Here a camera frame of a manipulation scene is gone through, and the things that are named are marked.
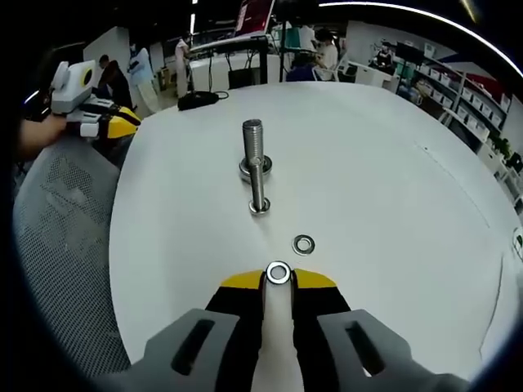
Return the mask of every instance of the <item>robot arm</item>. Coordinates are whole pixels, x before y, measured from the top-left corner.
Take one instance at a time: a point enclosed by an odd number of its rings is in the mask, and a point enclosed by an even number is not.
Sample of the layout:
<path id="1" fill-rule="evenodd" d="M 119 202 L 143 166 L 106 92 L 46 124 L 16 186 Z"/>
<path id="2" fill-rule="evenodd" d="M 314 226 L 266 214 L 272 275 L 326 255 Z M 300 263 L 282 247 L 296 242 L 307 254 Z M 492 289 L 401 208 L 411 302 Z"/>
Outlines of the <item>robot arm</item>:
<path id="1" fill-rule="evenodd" d="M 82 137 L 118 139 L 138 130 L 141 120 L 129 109 L 92 94 L 94 60 L 69 66 L 62 61 L 51 88 L 51 111 L 65 115 L 67 129 Z"/>

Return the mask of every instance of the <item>monitor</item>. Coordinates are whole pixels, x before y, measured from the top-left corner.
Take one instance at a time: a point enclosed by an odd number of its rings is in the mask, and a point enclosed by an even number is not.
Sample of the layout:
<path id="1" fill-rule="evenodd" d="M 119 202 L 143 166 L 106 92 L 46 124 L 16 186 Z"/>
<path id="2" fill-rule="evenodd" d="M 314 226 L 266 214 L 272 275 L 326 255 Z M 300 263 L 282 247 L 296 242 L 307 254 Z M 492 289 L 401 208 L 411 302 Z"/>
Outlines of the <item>monitor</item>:
<path id="1" fill-rule="evenodd" d="M 235 36 L 264 35 L 275 0 L 243 0 L 236 21 Z"/>

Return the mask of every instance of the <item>metal bolt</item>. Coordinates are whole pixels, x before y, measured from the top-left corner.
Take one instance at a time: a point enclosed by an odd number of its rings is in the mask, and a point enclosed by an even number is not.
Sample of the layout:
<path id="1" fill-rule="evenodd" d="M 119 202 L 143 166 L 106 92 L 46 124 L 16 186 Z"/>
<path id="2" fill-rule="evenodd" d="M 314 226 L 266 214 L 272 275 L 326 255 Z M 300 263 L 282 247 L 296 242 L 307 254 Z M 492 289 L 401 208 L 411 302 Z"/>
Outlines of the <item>metal bolt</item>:
<path id="1" fill-rule="evenodd" d="M 263 192 L 263 126 L 262 121 L 252 119 L 244 122 L 245 159 L 251 178 L 253 200 L 249 204 L 254 215 L 265 213 L 269 210 L 270 202 Z"/>

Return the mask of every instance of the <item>ceiling light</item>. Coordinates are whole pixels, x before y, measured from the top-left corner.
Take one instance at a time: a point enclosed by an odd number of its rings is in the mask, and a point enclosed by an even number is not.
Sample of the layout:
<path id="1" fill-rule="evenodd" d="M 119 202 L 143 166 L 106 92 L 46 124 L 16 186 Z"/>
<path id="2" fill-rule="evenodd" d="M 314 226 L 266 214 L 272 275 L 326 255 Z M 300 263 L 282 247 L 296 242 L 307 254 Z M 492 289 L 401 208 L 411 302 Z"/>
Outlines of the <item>ceiling light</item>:
<path id="1" fill-rule="evenodd" d="M 460 29 L 464 33 L 467 33 L 471 37 L 474 37 L 487 47 L 489 47 L 491 50 L 495 51 L 502 59 L 504 59 L 514 70 L 523 78 L 523 72 L 519 68 L 517 68 L 516 64 L 510 58 L 505 55 L 502 51 L 500 51 L 497 47 L 495 47 L 492 43 L 488 42 L 486 39 L 478 35 L 477 33 L 474 33 L 473 31 L 467 29 L 466 27 L 461 26 L 460 24 L 457 24 L 456 22 L 453 22 L 452 20 L 448 20 L 444 18 L 443 16 L 439 16 L 436 14 L 432 14 L 427 11 L 417 10 L 416 8 L 411 7 L 405 7 L 405 6 L 398 6 L 396 4 L 386 4 L 383 2 L 326 2 L 323 4 L 320 4 L 320 7 L 332 7 L 332 6 L 376 6 L 376 7 L 389 7 L 389 8 L 395 8 L 402 11 L 410 11 L 415 12 L 417 14 L 428 16 L 433 19 L 439 20 L 440 22 L 446 23 L 448 25 L 451 25 L 455 27 L 456 29 Z"/>

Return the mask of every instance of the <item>white wall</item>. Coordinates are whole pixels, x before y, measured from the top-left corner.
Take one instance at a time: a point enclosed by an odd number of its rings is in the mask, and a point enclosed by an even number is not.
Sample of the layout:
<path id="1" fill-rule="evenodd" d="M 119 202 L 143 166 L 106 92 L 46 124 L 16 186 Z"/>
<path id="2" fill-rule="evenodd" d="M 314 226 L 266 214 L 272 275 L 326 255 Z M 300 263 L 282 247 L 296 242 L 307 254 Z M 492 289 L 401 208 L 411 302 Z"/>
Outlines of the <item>white wall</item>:
<path id="1" fill-rule="evenodd" d="M 136 114 L 141 118 L 149 115 L 149 110 L 145 107 L 139 91 L 132 85 L 131 77 L 129 73 L 127 73 L 127 67 L 129 66 L 129 60 L 131 58 L 131 52 L 129 51 L 129 30 L 123 27 L 113 27 L 83 49 L 83 59 L 94 60 L 96 64 L 98 64 L 98 60 L 102 55 L 107 55 L 110 60 L 118 61 L 120 69 L 129 81 L 132 103 L 138 106 Z M 100 80 L 101 73 L 102 69 L 100 66 L 97 66 L 95 73 L 96 84 Z"/>
<path id="2" fill-rule="evenodd" d="M 165 66 L 163 59 L 163 45 L 161 42 L 153 43 L 149 48 L 150 63 L 153 67 L 153 72 L 160 71 Z"/>
<path id="3" fill-rule="evenodd" d="M 502 137 L 508 139 L 512 151 L 523 155 L 523 104 L 515 96 L 508 108 Z"/>
<path id="4" fill-rule="evenodd" d="M 349 20 L 346 28 L 346 48 L 349 53 L 349 59 L 357 63 L 368 64 L 375 54 L 373 45 L 375 43 L 379 44 L 383 39 L 393 44 L 410 41 L 421 50 L 423 50 L 425 42 L 428 42 L 436 48 L 435 58 L 451 56 L 456 53 L 448 47 L 418 35 L 375 24 Z"/>

